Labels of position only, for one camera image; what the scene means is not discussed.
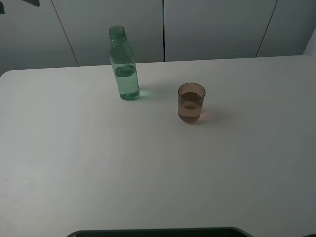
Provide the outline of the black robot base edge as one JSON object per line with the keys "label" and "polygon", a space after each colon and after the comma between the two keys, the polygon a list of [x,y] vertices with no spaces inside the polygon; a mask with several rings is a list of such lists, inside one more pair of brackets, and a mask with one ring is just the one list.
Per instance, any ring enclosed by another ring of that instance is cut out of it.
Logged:
{"label": "black robot base edge", "polygon": [[133,230],[81,230],[70,237],[250,237],[251,234],[235,227],[133,229]]}

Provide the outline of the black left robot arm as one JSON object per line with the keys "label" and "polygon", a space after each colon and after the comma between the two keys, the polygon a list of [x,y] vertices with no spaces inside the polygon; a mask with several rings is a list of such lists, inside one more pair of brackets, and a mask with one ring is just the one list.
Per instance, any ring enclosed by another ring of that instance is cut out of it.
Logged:
{"label": "black left robot arm", "polygon": [[[21,0],[21,1],[26,2],[35,7],[40,7],[40,0]],[[1,1],[0,1],[0,14],[5,14],[5,8]]]}

